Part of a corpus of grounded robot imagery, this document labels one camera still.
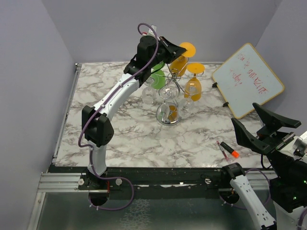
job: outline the lavender wall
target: lavender wall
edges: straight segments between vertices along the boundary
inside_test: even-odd
[[[0,228],[24,230],[51,162],[74,61],[40,0],[0,4]]]
[[[224,61],[243,44],[257,44],[280,1],[42,0],[77,62],[130,60],[141,22],[175,44],[193,43],[194,61]]]
[[[285,85],[266,106],[300,120],[297,134],[307,130],[307,1],[283,0],[256,49]]]

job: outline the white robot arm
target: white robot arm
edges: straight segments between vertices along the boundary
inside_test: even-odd
[[[301,122],[275,114],[257,103],[253,106],[265,126],[254,137],[239,120],[232,118],[237,143],[267,156],[277,174],[277,178],[270,180],[277,229],[304,230],[307,227],[307,219],[304,219],[307,213],[307,143],[293,132],[278,131],[281,127],[297,128]],[[272,217],[266,215],[244,175],[231,179],[230,184],[240,195],[256,229],[276,229],[270,225]]]
[[[164,62],[170,64],[187,50],[157,37],[154,28],[149,27],[148,33],[142,34],[137,54],[125,67],[124,74],[112,90],[92,108],[85,106],[82,110],[82,132],[79,138],[80,147],[90,147],[90,163],[88,169],[96,176],[106,171],[106,145],[114,135],[111,120],[115,112],[126,99],[136,91],[151,75],[155,65]],[[81,145],[85,134],[87,145]]]
[[[112,118],[119,107],[123,105],[127,98],[140,87],[139,81],[134,78],[122,84],[122,82],[125,82],[130,77],[130,74],[123,74],[111,91],[101,101],[94,105],[94,110],[96,111],[99,109],[103,105],[103,102],[114,93],[111,99],[99,111],[100,114],[106,114],[106,117],[112,121]],[[115,90],[118,86],[121,86],[121,89],[116,92]],[[106,145],[97,147],[91,140],[89,140],[88,143],[94,148],[93,163],[97,174],[101,175],[106,171]],[[94,173],[90,165],[88,166],[88,170],[91,173]]]

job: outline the marker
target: marker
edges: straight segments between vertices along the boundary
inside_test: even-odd
[[[225,142],[221,143],[221,146],[224,147],[224,149],[227,150],[227,152],[231,153],[231,155],[233,155],[235,158],[238,158],[240,156],[240,154],[236,151],[234,151],[229,145],[227,145]]]
[[[218,140],[216,141],[216,143],[217,143],[217,145],[219,146],[219,148],[220,148],[220,150],[222,151],[222,153],[224,154],[224,157],[226,158],[226,160],[229,162],[230,159],[227,157],[227,155],[226,155],[224,149],[222,148],[222,146],[220,145],[220,143],[219,143]]]

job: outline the table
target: table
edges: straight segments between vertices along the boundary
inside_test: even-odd
[[[123,73],[125,62],[86,63],[82,65],[67,122],[58,151],[56,166],[87,166],[88,149],[78,147],[81,132],[81,111],[101,100]],[[194,113],[176,126],[163,126],[156,121],[153,106],[142,102],[144,85],[120,107],[112,120],[115,134],[107,146],[107,166],[120,167],[222,167],[228,162],[216,145],[224,141],[240,153],[232,162],[244,168],[261,167],[260,155],[236,144],[229,108],[217,88],[212,88],[212,73],[219,65],[205,65],[199,80],[202,97]],[[181,79],[184,86],[188,79]],[[261,128],[253,112],[240,120],[255,135]]]

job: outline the whiteboard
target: whiteboard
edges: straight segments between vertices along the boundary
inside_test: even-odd
[[[254,110],[284,91],[283,83],[252,44],[246,43],[212,75],[235,118]]]

